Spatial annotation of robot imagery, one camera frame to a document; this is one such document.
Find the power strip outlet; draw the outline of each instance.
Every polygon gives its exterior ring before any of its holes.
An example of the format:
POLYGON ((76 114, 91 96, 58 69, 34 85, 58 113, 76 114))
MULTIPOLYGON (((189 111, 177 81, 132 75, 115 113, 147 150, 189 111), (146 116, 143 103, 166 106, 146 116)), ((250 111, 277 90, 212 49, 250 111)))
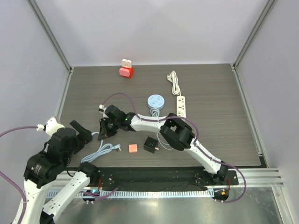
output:
POLYGON ((183 96, 177 96, 177 115, 179 117, 186 117, 186 101, 183 96))

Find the coiled white cord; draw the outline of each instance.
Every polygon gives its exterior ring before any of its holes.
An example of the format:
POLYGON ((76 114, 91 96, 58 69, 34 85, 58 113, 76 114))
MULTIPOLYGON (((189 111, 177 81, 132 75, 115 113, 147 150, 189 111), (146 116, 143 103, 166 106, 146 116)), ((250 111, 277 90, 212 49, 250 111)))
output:
POLYGON ((178 77, 175 71, 172 71, 169 75, 166 76, 167 80, 172 83, 172 94, 181 95, 181 89, 178 85, 178 77))
MULTIPOLYGON (((92 136, 94 136, 95 134, 99 134, 99 132, 93 132, 92 133, 92 136)), ((99 147, 99 149, 95 152, 95 153, 92 153, 90 155, 87 155, 86 157, 84 157, 82 160, 81 160, 81 163, 83 162, 92 162, 94 161, 96 158, 98 158, 99 156, 102 156, 102 155, 105 155, 107 153, 110 153, 112 152, 112 150, 114 149, 118 149, 118 148, 121 148, 121 145, 118 144, 116 146, 113 146, 112 144, 108 143, 108 144, 105 144, 103 145, 103 140, 101 141, 101 145, 99 147)))
MULTIPOLYGON (((154 118, 158 118, 158 117, 160 116, 160 110, 157 109, 157 108, 151 108, 149 112, 150 112, 151 116, 154 117, 154 118)), ((169 146, 169 144, 167 144, 167 143, 165 143, 165 142, 162 142, 161 139, 159 139, 159 133, 156 133, 156 136, 157 136, 157 139, 158 139, 160 145, 161 145, 163 148, 165 148, 165 149, 167 149, 167 150, 172 150, 172 149, 173 149, 173 148, 166 148, 166 147, 165 147, 165 145, 166 145, 166 146, 169 146)))

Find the round blue power socket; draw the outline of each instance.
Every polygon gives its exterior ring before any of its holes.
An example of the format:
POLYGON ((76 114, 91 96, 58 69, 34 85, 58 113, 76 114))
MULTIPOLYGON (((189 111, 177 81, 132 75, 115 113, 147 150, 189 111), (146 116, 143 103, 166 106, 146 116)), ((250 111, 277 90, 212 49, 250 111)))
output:
POLYGON ((164 104, 165 104, 164 98, 158 94, 151 95, 148 98, 148 106, 150 109, 157 108, 161 110, 164 107, 164 104))

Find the black cube adapter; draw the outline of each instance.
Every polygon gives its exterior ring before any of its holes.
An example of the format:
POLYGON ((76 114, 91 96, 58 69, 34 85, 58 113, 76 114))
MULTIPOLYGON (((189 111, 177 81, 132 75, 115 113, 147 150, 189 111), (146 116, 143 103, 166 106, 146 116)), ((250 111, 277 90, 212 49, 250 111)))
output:
POLYGON ((143 145, 143 149, 150 152, 150 153, 155 153, 156 150, 159 150, 157 148, 158 145, 158 140, 153 139, 151 137, 148 137, 143 145))

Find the white wall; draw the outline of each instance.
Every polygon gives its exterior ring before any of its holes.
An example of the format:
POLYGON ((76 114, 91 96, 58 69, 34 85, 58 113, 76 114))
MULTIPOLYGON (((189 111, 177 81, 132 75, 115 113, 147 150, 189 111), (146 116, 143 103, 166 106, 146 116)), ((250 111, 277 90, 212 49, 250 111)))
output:
POLYGON ((239 72, 267 159, 299 211, 299 1, 278 0, 239 72))
POLYGON ((37 0, 72 66, 232 63, 267 0, 37 0))
MULTIPOLYGON (((25 0, 0 1, 0 133, 55 115, 67 70, 25 0)), ((48 140, 34 129, 0 139, 0 170, 23 188, 29 157, 48 140)), ((0 223, 11 223, 21 197, 0 177, 0 223)))

